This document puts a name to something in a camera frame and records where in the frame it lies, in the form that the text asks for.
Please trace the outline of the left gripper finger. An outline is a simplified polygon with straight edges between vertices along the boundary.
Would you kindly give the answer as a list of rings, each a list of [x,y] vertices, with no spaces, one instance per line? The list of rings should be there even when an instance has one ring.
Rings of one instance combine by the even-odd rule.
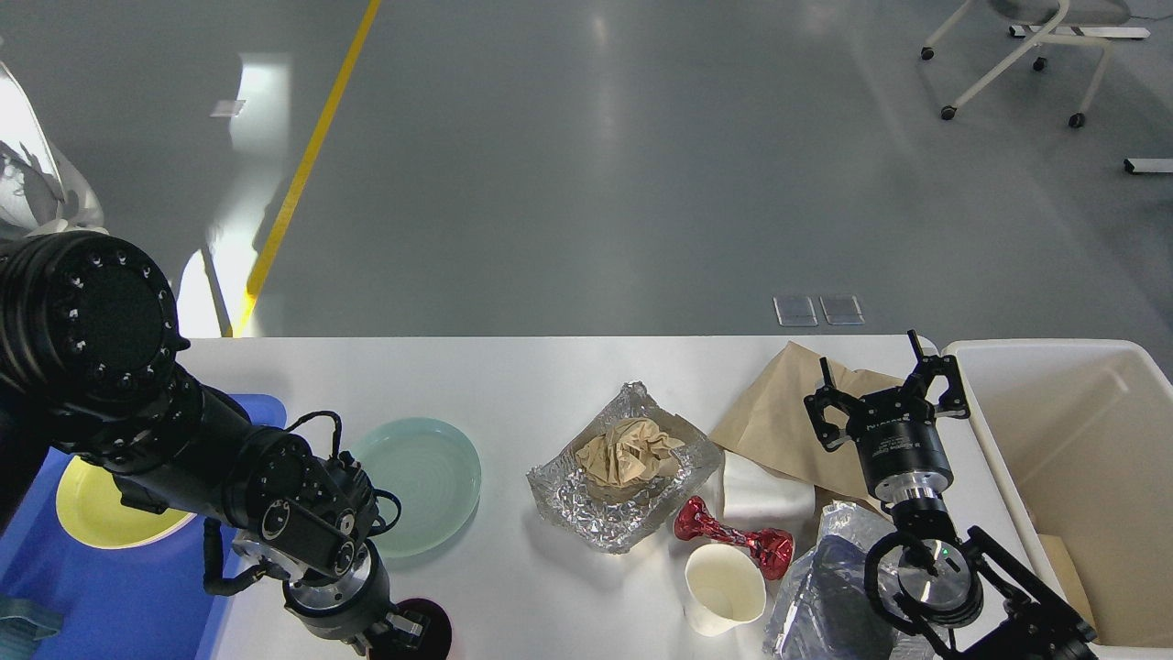
[[[362,656],[416,656],[423,651],[429,619],[421,611],[391,610],[357,637]]]

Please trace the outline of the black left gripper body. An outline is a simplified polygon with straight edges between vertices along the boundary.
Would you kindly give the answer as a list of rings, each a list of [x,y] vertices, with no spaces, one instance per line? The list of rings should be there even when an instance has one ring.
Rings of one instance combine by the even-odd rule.
[[[338,581],[325,586],[284,581],[282,597],[310,634],[348,646],[368,646],[369,639],[389,630],[396,611],[389,600],[389,572],[373,542],[364,543],[355,564]]]

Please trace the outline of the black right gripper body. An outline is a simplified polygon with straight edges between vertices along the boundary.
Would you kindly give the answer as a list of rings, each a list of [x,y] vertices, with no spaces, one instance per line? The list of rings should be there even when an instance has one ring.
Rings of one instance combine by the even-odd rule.
[[[848,419],[848,435],[875,499],[906,499],[914,489],[938,495],[954,484],[936,409],[925,397],[899,388],[863,394],[861,408]]]

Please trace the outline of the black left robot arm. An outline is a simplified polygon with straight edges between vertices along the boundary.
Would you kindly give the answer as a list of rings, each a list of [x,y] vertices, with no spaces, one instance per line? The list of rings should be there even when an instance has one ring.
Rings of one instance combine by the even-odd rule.
[[[50,448],[104,469],[122,504],[201,515],[203,588],[231,597],[282,584],[284,606],[324,640],[368,659],[445,659],[452,630],[423,599],[394,603],[377,535],[378,489],[341,448],[316,456],[298,427],[256,423],[177,356],[189,341],[165,275],[129,241],[65,231],[4,244],[4,460],[20,479],[4,522]]]

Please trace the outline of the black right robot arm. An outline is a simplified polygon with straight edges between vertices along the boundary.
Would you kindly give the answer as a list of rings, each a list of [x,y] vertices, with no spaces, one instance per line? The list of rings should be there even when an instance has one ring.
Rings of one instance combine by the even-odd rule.
[[[930,644],[943,659],[1092,659],[1092,625],[979,526],[960,536],[943,494],[954,471],[936,426],[968,419],[952,356],[928,355],[908,333],[915,366],[904,383],[843,392],[829,360],[804,399],[828,453],[853,445],[869,496],[893,531],[865,560],[865,596],[893,628]]]

